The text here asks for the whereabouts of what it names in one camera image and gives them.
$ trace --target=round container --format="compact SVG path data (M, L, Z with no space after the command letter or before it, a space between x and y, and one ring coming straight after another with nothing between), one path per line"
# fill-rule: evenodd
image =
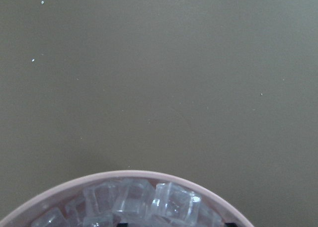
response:
M253 225L232 205L218 195L193 182L180 177L140 170L102 172L74 179L56 186L27 201L0 221L0 227L28 227L38 216L52 207L63 207L86 186L97 184L110 178L144 178L151 184L174 182L202 195L205 202L219 213L225 223L235 223L238 227Z

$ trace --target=plastic container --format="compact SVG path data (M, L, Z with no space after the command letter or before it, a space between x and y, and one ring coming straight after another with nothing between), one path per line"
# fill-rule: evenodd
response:
M65 203L74 198L84 187L97 184L109 178L144 178L151 184L174 182L202 195L202 199L222 217L225 223L235 223L238 227L253 225L232 205L218 195L188 180L152 171L122 170L97 173L74 179L56 186L32 198L0 221L0 227L29 227L30 223L52 207L63 209Z

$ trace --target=ice cube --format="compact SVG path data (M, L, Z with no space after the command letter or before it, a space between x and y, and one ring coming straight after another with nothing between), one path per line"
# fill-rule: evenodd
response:
M141 223L141 220L147 219L155 189L145 179L125 179L123 184L113 213L120 215L122 221Z
M70 227L70 225L58 208L52 208L33 221L31 227Z
M100 216L85 217L83 227L113 227L113 215L104 214Z
M99 216L111 211L121 187L119 181L106 181L83 189L87 216Z
M201 196L174 183L159 183L151 205L156 226L194 226Z
M196 227L220 227L222 226L222 218L214 210L204 203L199 208L199 216Z
M81 226L83 218L86 216L85 198L83 195L71 200L65 205L67 220L71 227Z

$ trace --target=gray surface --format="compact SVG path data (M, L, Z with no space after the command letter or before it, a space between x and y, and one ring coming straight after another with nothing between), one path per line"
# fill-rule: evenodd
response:
M146 169L317 224L318 0L43 1L0 0L0 218Z

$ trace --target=bowl rim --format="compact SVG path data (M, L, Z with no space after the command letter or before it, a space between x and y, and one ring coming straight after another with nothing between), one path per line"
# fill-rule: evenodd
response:
M253 224L235 207L233 207L230 203L225 201L223 198L213 193L212 191L194 183L189 180L183 179L181 177L177 177L174 175L155 172L155 171L145 171L145 170L118 170L118 171L107 171L100 172L96 174L91 174L87 176L83 176L80 178L76 178L65 183L62 183L58 186L55 186L47 191L42 192L41 194L33 197L29 201L20 205L18 208L9 213L6 217L4 217L0 221L0 227L5 227L10 222L12 222L17 216L21 215L25 211L27 211L32 206L41 203L45 199L50 196L53 196L57 193L62 192L63 190L70 189L75 186L83 185L84 183L93 183L97 181L101 181L103 179L108 178L121 178L121 177L138 177L138 178L151 178L151 179L159 179L165 181L171 181L180 185L183 185L193 191L199 192L208 198L212 199L214 202L223 206L227 211L229 211L233 216L235 216L245 227L253 227Z

